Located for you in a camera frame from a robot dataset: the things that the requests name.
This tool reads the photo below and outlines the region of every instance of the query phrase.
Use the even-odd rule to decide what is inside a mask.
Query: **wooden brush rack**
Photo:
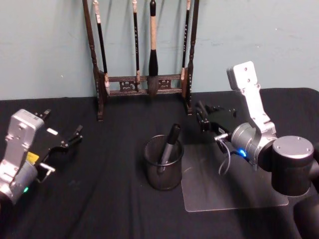
[[[194,59],[194,48],[195,40],[197,33],[197,20],[198,20],[198,7],[199,0],[194,0],[194,11],[193,11],[193,23],[191,29],[191,48],[189,54],[189,63],[188,67],[185,68],[185,79],[181,80],[181,74],[173,75],[159,75],[159,90],[157,94],[166,95],[166,94],[181,94],[182,99],[185,105],[185,111],[188,115],[192,115],[191,107],[191,85],[192,85],[192,76],[193,76],[193,59]],[[139,89],[137,85],[136,76],[115,76],[109,77],[109,82],[114,83],[118,82],[120,85],[119,90],[111,90],[108,95],[104,87],[105,73],[99,70],[97,66],[97,59],[95,53],[94,37],[91,25],[91,19],[88,9],[87,0],[82,0],[84,16],[87,28],[87,34],[89,39],[89,46],[91,50],[91,57],[93,63],[93,73],[95,86],[97,91],[97,101],[98,101],[98,121],[103,121],[104,106],[107,103],[108,97],[121,97],[121,96],[139,96],[139,95],[148,95],[147,89]],[[146,81],[147,76],[141,76],[140,82]],[[172,87],[171,81],[178,80],[180,81],[181,87]]]

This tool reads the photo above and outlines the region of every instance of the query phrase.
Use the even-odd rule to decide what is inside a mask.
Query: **yellow label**
[[[26,156],[26,159],[31,163],[31,164],[35,164],[35,162],[38,160],[39,156],[28,152],[28,155]]]

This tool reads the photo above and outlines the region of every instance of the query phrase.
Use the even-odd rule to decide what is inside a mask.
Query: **brush tip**
[[[151,97],[156,96],[159,90],[159,76],[148,76],[148,94]]]

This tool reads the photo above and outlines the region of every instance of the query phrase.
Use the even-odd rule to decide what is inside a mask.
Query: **table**
[[[311,89],[261,91],[264,108],[276,124],[277,136],[298,135],[319,141],[319,92]],[[31,112],[52,109],[46,126],[68,136],[83,125],[78,150],[55,155],[56,167],[42,185],[32,184],[0,229],[5,239],[300,239],[290,199],[286,207],[188,213],[181,186],[154,190],[144,174],[144,144],[156,134],[169,133],[177,122],[184,144],[205,143],[195,116],[185,115],[179,96],[112,98],[104,122],[96,121],[94,98],[62,98],[0,102],[0,138],[9,117],[24,108]],[[193,104],[236,108],[234,92],[193,94]],[[0,144],[0,156],[5,150]]]

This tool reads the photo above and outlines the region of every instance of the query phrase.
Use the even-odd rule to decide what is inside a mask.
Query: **clear acrylic sheet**
[[[238,155],[231,156],[225,176],[218,168],[225,155],[216,144],[184,146],[182,191],[188,212],[284,206],[288,198],[271,186],[271,173],[252,166]]]

